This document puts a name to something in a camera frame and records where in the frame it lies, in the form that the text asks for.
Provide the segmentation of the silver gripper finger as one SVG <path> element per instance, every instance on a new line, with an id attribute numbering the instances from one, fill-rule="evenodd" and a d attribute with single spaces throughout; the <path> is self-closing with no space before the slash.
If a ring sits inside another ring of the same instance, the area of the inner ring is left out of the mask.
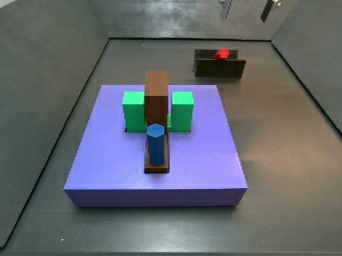
<path id="1" fill-rule="evenodd" d="M 280 6 L 281 6 L 281 0 L 268 0 L 262 14 L 261 14 L 261 20 L 264 23 L 268 20 L 272 10 Z"/>
<path id="2" fill-rule="evenodd" d="M 233 4 L 233 0 L 220 0 L 220 4 L 221 4 L 221 19 L 226 20 L 228 16 L 229 16 L 229 12 L 230 12 L 230 8 L 232 8 L 232 4 Z"/>

